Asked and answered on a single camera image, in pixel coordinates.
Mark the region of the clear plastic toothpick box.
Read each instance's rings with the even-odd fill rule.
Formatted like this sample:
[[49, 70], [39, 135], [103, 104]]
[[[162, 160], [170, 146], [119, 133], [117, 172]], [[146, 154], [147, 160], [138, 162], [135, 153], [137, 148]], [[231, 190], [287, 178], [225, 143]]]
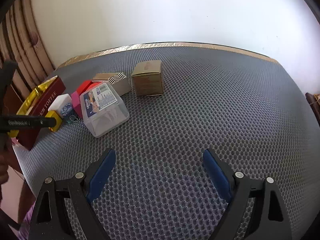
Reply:
[[82, 119], [99, 138], [129, 120], [129, 111], [112, 85], [101, 82], [80, 95]]

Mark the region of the beige patterned curtain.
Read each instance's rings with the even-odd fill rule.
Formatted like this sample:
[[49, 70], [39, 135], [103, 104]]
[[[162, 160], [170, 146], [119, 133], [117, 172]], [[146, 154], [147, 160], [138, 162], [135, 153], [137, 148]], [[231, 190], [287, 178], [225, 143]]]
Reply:
[[37, 29], [31, 0], [15, 0], [1, 22], [1, 67], [17, 62], [11, 87], [24, 100], [54, 71]]

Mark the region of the purple cloth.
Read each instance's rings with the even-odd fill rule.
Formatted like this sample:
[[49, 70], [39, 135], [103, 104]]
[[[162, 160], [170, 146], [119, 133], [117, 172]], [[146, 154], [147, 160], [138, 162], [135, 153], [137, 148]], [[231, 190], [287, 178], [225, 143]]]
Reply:
[[28, 210], [27, 214], [23, 219], [23, 222], [21, 223], [20, 229], [18, 231], [18, 236], [17, 236], [19, 240], [28, 240], [34, 206], [35, 206], [35, 203], [30, 207], [30, 209]]

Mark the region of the dark red toffee tin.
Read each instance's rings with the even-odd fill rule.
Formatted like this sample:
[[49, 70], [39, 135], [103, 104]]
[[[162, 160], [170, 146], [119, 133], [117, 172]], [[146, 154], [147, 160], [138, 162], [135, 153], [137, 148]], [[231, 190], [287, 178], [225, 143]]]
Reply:
[[[17, 115], [46, 116], [48, 108], [65, 89], [66, 87], [59, 76], [44, 81], [32, 90], [17, 111]], [[39, 132], [39, 128], [19, 131], [16, 139], [20, 145], [30, 151], [35, 145]]]

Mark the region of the white box blue pattern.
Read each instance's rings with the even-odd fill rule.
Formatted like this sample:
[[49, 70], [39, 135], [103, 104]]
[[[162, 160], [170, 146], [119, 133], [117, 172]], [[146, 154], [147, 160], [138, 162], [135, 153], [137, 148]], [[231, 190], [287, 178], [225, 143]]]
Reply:
[[62, 94], [52, 102], [48, 111], [54, 111], [59, 117], [71, 123], [71, 113], [73, 110], [72, 99], [69, 94]]

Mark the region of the pink rectangular box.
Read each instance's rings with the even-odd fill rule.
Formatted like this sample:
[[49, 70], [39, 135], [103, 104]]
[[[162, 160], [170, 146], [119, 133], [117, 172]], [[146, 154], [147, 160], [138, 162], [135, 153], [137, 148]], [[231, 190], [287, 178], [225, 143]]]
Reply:
[[77, 93], [77, 91], [73, 92], [71, 94], [71, 99], [72, 99], [72, 106], [76, 114], [79, 116], [80, 119], [83, 119], [82, 116], [82, 110], [81, 110], [81, 103], [80, 103], [80, 96]]

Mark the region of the red rectangular box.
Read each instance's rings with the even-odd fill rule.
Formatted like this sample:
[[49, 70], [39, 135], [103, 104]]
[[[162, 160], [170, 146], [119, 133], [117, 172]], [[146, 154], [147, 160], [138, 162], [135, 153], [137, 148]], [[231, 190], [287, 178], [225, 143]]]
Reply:
[[76, 92], [78, 95], [81, 95], [83, 92], [85, 92], [89, 86], [93, 84], [92, 80], [85, 80], [77, 89]]

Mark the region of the gold box zigzag end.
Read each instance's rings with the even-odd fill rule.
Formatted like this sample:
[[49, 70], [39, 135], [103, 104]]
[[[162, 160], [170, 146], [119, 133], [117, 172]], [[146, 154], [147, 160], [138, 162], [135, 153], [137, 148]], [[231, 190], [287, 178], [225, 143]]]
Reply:
[[124, 73], [98, 73], [92, 82], [108, 81], [119, 96], [123, 96], [131, 91], [129, 80]]

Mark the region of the grey honeycomb table mat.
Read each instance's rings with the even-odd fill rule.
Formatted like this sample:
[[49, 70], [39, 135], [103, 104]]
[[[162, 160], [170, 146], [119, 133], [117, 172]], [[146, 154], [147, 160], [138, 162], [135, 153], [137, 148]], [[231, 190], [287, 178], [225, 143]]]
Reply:
[[93, 209], [111, 239], [207, 239], [227, 206], [204, 169], [211, 148], [233, 170], [272, 177], [293, 239], [319, 211], [319, 125], [278, 63], [227, 51], [162, 47], [122, 51], [55, 71], [66, 92], [103, 72], [130, 75], [162, 62], [164, 93], [123, 97], [129, 120], [95, 138], [78, 121], [43, 129], [32, 150], [14, 148], [34, 194], [47, 177], [71, 178], [107, 148], [116, 165]]

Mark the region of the dark wooden furniture right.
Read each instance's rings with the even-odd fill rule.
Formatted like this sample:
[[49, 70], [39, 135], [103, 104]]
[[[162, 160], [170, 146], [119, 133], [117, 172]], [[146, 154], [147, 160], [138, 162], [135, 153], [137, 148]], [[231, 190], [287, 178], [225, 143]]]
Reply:
[[305, 97], [320, 125], [320, 94], [306, 93]]

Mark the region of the gold cardboard cube box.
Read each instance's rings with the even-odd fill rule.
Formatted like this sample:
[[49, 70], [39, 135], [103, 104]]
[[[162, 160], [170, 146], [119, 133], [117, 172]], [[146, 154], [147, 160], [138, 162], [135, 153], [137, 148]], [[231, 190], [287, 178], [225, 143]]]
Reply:
[[137, 96], [163, 94], [162, 61], [150, 60], [136, 64], [131, 79]]

